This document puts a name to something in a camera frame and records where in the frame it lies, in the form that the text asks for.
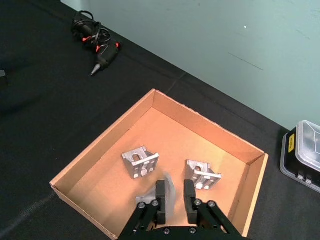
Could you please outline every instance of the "light blue wall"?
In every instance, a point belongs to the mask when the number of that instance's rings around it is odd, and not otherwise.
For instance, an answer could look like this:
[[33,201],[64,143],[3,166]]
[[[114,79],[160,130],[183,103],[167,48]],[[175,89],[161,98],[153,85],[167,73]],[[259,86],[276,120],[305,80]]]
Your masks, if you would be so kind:
[[61,0],[61,2],[77,11],[91,11],[90,0]]
[[320,125],[320,0],[79,2],[108,28],[284,127]]

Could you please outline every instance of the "black fabric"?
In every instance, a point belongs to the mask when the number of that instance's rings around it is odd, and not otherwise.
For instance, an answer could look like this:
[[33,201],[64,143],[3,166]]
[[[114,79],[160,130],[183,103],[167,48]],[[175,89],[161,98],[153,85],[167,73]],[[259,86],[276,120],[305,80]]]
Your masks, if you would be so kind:
[[49,181],[152,88],[269,154],[252,239],[320,238],[320,195],[279,170],[286,129],[121,36],[123,51],[91,77],[73,15],[57,0],[0,1],[0,239],[107,239]]

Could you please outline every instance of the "plastic storage box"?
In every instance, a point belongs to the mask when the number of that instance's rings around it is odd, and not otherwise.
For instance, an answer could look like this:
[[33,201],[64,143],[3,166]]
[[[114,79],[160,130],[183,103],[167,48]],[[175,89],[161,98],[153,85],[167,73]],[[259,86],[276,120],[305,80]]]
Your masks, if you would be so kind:
[[320,193],[320,126],[304,120],[284,135],[280,170]]

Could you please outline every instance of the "open cardboard box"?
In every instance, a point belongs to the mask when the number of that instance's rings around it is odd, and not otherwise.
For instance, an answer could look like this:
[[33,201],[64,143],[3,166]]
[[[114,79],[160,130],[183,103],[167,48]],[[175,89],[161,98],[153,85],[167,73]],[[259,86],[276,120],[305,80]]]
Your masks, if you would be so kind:
[[[131,179],[121,154],[141,146],[160,158],[154,172]],[[183,198],[186,159],[208,162],[222,174],[212,189],[196,190],[197,198],[216,201],[246,237],[268,155],[157,90],[138,101],[50,184],[63,201],[116,239],[136,208],[136,196],[163,179],[164,172],[176,188],[174,217],[167,225],[188,225]]]

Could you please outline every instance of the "clear plastic lid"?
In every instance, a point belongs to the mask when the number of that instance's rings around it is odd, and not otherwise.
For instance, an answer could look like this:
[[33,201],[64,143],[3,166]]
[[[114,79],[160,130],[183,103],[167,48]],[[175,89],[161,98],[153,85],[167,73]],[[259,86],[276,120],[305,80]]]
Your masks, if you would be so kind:
[[296,127],[296,158],[320,172],[320,126],[301,121]]

